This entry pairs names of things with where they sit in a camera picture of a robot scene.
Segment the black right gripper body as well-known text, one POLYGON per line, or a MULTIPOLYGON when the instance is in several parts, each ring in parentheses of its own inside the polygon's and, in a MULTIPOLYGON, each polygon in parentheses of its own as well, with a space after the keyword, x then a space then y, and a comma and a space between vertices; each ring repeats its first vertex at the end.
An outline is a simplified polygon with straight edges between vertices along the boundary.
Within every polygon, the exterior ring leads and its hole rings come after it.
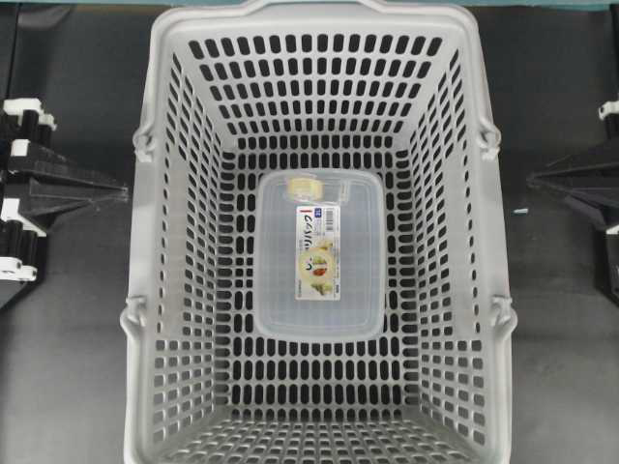
POLYGON ((604 254, 607 268, 608 294, 618 299, 618 100, 607 101, 599 108, 607 142, 604 144, 604 254))

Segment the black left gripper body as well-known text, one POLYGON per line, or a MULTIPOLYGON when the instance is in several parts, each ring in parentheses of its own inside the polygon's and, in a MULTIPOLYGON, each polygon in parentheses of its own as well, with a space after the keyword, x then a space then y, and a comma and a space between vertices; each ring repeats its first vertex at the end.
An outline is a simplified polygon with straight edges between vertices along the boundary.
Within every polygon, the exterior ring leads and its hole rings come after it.
POLYGON ((31 211, 34 149, 47 146, 54 117, 37 98, 1 101, 1 307, 41 283, 47 228, 31 211))

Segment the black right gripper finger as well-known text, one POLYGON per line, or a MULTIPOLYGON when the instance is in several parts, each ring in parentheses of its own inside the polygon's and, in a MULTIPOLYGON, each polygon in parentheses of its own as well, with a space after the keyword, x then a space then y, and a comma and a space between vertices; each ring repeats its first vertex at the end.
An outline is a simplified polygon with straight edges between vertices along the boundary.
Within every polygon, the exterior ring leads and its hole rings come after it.
POLYGON ((618 158, 565 159, 530 174, 527 184, 556 191, 617 191, 618 158))
POLYGON ((567 188, 550 183, 529 183, 528 186, 560 198, 606 235, 618 234, 618 187, 567 188))

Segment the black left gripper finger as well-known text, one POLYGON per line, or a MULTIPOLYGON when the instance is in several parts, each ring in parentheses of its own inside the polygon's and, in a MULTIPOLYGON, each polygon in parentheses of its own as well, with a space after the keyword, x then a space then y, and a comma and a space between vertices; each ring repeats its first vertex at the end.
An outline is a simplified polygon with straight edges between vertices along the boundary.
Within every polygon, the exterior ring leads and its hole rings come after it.
POLYGON ((27 139, 16 139, 12 142, 10 172, 59 181, 63 184, 103 189, 126 188, 120 181, 100 171, 83 167, 76 161, 27 139))
POLYGON ((60 216, 107 202, 126 202, 125 187, 45 184, 30 179, 24 184, 5 184, 1 194, 1 219, 15 221, 24 231, 45 237, 60 216))

